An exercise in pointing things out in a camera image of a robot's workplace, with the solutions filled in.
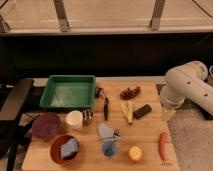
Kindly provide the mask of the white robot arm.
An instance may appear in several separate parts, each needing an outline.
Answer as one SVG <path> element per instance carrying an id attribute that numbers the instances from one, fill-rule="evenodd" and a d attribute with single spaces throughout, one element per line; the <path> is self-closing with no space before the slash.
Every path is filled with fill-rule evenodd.
<path id="1" fill-rule="evenodd" d="M 191 61 L 169 69 L 165 74 L 166 85 L 160 92 L 160 101 L 167 109 L 178 109 L 190 99 L 199 106 L 206 120 L 213 120 L 213 86 L 205 80 L 208 76 L 206 65 Z"/>

